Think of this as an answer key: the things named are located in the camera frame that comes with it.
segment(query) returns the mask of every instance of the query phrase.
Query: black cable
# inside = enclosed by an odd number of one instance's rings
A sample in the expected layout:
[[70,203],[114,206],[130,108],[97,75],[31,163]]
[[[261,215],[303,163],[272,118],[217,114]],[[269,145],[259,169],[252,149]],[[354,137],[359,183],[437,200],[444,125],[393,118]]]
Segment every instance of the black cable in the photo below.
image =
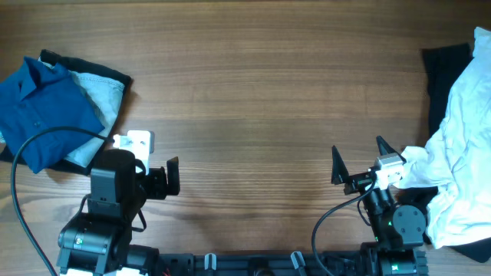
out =
[[329,270],[328,268],[326,268],[324,266],[324,264],[322,264],[322,261],[321,259],[319,258],[319,253],[317,253],[317,248],[315,247],[315,235],[317,234],[317,229],[319,228],[319,226],[321,226],[322,222],[328,217],[330,216],[333,212],[336,212],[337,210],[341,209],[341,208],[344,208],[348,205],[350,205],[351,203],[357,201],[357,200],[360,200],[360,199],[363,199],[365,196],[367,196],[369,193],[371,193],[371,191],[374,190],[374,187],[375,187],[375,181],[373,181],[370,185],[370,188],[366,191],[366,193],[364,193],[363,195],[359,195],[357,197],[355,197],[354,199],[350,199],[346,202],[343,202],[341,203],[340,205],[334,207],[333,209],[327,211],[319,220],[318,222],[315,224],[315,227],[314,227],[314,231],[312,231],[312,251],[314,253],[314,257],[315,257],[315,260],[317,261],[317,264],[319,265],[319,267],[322,268],[322,270],[325,271],[325,273],[327,273],[329,276],[334,276]]
[[24,152],[24,149],[25,149],[26,146],[28,146],[33,140],[37,139],[38,137],[40,137],[42,135],[45,135],[46,133],[51,133],[51,132],[59,131],[59,130],[68,130],[68,131],[75,131],[75,132],[79,132],[79,133],[85,133],[85,134],[88,134],[88,135],[92,135],[94,137],[97,137],[99,139],[102,139],[102,140],[104,140],[106,142],[110,142],[110,143],[113,143],[114,142],[111,138],[107,138],[107,137],[101,136],[101,135],[99,135],[97,133],[93,133],[93,132],[88,131],[88,130],[83,130],[83,129],[78,128],[78,127],[73,127],[73,126],[63,126],[63,127],[62,126],[57,126],[57,127],[48,128],[47,130],[43,130],[40,133],[38,133],[38,134],[34,135],[33,137],[29,138],[27,141],[25,141],[22,144],[22,146],[18,150],[17,154],[15,154],[14,161],[12,162],[12,174],[10,175],[10,189],[11,189],[11,192],[12,192],[12,201],[14,202],[14,210],[17,213],[18,220],[21,222],[21,226],[24,229],[25,234],[28,236],[28,238],[31,241],[32,245],[34,246],[34,248],[38,252],[39,256],[43,260],[44,264],[48,268],[49,272],[53,276],[57,276],[56,271],[53,268],[53,265],[48,260],[48,257],[46,257],[46,254],[42,251],[41,247],[38,244],[38,241],[36,241],[35,237],[33,236],[32,232],[31,232],[31,229],[29,228],[29,226],[25,222],[24,216],[22,215],[21,206],[18,203],[17,191],[15,190],[15,172],[17,171],[18,159],[20,158],[22,152]]
[[367,225],[367,226],[371,226],[370,222],[368,222],[368,220],[365,218],[365,216],[363,215],[363,213],[361,212],[361,209],[360,209],[360,202],[361,202],[361,199],[358,200],[358,203],[356,204],[356,208],[358,208],[358,214],[360,214],[360,217],[361,219],[363,219],[363,222]]

